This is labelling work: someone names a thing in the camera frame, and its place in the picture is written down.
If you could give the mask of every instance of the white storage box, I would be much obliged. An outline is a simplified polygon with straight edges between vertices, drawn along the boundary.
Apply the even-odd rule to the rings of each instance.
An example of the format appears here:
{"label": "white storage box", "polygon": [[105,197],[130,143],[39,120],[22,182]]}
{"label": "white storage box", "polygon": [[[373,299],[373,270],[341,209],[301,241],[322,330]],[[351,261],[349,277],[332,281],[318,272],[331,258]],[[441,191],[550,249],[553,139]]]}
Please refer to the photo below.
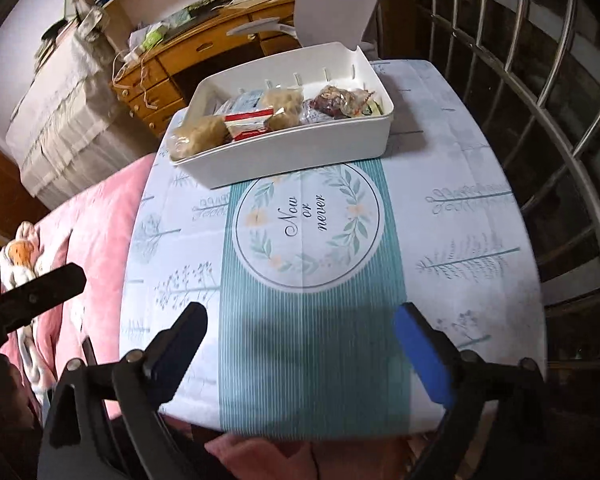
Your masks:
{"label": "white storage box", "polygon": [[382,115],[296,126],[232,142],[173,162],[208,188],[243,180],[384,153],[394,104],[366,57],[340,43],[309,46],[257,59],[203,80],[193,94],[183,125],[211,115],[243,92],[300,85],[305,99],[327,84],[375,92]]}

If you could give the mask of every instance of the teal stripe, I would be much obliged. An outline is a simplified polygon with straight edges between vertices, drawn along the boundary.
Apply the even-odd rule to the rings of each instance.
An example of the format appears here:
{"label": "teal stripe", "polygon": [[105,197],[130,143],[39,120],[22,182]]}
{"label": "teal stripe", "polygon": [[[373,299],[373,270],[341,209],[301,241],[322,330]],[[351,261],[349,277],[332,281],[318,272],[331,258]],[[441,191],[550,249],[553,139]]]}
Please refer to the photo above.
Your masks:
{"label": "teal stripe", "polygon": [[243,268],[232,221],[250,183],[231,188],[219,327],[225,431],[277,438],[408,432],[410,364],[392,327],[395,307],[407,299],[394,215],[380,161],[356,165],[380,191],[384,234],[364,269],[323,292],[274,290]]}

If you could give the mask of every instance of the table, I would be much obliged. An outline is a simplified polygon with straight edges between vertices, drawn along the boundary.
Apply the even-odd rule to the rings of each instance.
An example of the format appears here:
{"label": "table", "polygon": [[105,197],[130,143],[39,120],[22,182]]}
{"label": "table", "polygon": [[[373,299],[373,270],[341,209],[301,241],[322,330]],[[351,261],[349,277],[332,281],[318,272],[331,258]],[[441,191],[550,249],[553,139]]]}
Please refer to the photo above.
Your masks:
{"label": "table", "polygon": [[164,412],[283,438],[432,430],[442,410],[392,332],[405,300],[458,348],[544,369],[535,260],[482,132],[432,64],[374,67],[395,104],[382,158],[208,190],[163,142],[129,252],[120,354],[189,301],[209,314]]}

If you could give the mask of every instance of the food package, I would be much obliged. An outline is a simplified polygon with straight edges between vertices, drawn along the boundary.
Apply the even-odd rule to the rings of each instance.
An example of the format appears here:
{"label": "food package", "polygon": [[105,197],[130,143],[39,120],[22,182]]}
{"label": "food package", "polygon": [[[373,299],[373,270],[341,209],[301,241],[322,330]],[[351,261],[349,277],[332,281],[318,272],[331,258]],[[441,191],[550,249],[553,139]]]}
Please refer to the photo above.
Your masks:
{"label": "food package", "polygon": [[222,116],[200,117],[194,124],[174,128],[167,139],[171,160],[181,160],[197,153],[212,150],[230,140]]}
{"label": "food package", "polygon": [[335,119],[320,110],[312,107],[313,99],[307,99],[302,103],[302,112],[300,112],[300,124],[317,124]]}
{"label": "food package", "polygon": [[229,99],[216,112],[234,140],[300,125],[302,90],[273,88],[253,90]]}
{"label": "food package", "polygon": [[260,105],[273,108],[273,116],[267,120],[272,132],[300,125],[302,113],[302,90],[299,88],[272,88],[264,92]]}
{"label": "food package", "polygon": [[327,85],[315,97],[312,107],[335,119],[373,115],[368,103],[372,95],[373,92],[360,88],[344,90]]}

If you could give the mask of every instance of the snack bag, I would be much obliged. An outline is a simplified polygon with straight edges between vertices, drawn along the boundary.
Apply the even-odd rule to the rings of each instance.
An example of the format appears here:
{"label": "snack bag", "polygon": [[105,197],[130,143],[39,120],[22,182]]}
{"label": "snack bag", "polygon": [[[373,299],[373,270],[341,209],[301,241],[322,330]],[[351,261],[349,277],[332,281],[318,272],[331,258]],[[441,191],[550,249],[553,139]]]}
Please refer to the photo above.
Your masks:
{"label": "snack bag", "polygon": [[273,88],[253,90],[229,99],[217,111],[234,140],[300,125],[302,90]]}
{"label": "snack bag", "polygon": [[174,128],[167,138],[167,149],[171,160],[182,160],[222,146],[229,139],[222,116],[205,116],[189,126]]}
{"label": "snack bag", "polygon": [[313,99],[307,99],[302,103],[302,112],[300,112],[300,124],[317,124],[334,121],[335,119],[320,110],[312,107]]}

